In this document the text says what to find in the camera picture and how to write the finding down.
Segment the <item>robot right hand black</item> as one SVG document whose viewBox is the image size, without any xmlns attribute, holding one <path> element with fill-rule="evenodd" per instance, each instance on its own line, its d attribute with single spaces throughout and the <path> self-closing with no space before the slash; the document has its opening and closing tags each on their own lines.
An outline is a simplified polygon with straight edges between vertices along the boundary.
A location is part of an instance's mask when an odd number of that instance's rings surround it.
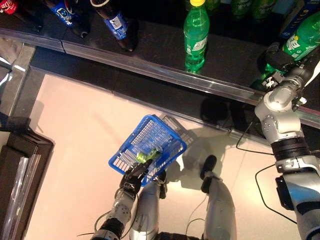
<svg viewBox="0 0 320 240">
<path fill-rule="evenodd" d="M 296 60 L 293 56 L 284 52 L 280 48 L 279 42 L 272 43 L 265 52 L 265 78 L 267 88 L 270 88 L 272 85 L 277 85 L 281 82 L 281 78 L 288 73 L 291 69 L 295 67 L 304 68 L 308 66 L 316 54 L 315 50 L 312 50 L 301 60 Z"/>
</svg>

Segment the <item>robot left hand black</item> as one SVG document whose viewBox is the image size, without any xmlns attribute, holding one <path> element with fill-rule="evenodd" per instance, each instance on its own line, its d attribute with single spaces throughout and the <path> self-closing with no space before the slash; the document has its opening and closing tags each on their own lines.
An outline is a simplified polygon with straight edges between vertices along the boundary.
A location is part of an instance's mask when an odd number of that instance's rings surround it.
<svg viewBox="0 0 320 240">
<path fill-rule="evenodd" d="M 127 170 L 121 179 L 119 188 L 135 198 L 152 162 L 153 160 L 149 159 L 144 163 L 137 163 L 134 168 Z"/>
</svg>

